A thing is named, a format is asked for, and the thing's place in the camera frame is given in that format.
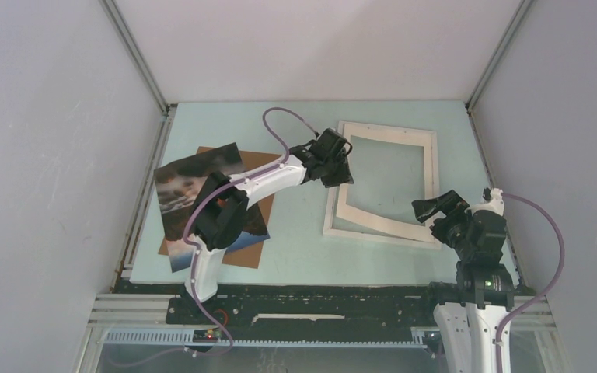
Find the white picture frame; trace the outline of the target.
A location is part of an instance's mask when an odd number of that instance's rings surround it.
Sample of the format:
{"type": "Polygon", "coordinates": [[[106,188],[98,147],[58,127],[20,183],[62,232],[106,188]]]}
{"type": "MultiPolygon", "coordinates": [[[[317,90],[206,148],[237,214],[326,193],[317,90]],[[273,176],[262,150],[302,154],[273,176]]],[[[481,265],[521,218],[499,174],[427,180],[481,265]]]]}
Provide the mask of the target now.
{"type": "MultiPolygon", "coordinates": [[[[434,131],[392,127],[378,124],[363,124],[341,121],[338,131],[347,139],[353,137],[378,141],[387,144],[408,145],[421,148],[423,151],[424,192],[427,199],[439,194],[438,143],[434,131]]],[[[328,192],[326,213],[323,223],[325,236],[356,239],[365,242],[377,242],[409,246],[418,249],[440,250],[441,244],[431,236],[429,225],[434,221],[409,224],[382,217],[364,211],[347,203],[349,186],[344,184],[328,192]],[[333,227],[333,220],[340,218],[350,223],[371,229],[371,233],[354,232],[333,227]]]]}

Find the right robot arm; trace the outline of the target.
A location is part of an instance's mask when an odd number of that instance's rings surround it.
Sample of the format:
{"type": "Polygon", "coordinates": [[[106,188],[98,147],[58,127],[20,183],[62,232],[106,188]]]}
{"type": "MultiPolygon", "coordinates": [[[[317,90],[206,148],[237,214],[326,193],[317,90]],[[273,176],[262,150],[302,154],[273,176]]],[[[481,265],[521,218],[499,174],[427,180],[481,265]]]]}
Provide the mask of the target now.
{"type": "Polygon", "coordinates": [[[515,286],[501,263],[507,238],[502,191],[485,189],[469,205],[454,190],[412,202],[415,218],[458,256],[453,284],[431,282],[421,303],[424,320],[437,325],[450,372],[509,372],[507,319],[515,286]]]}

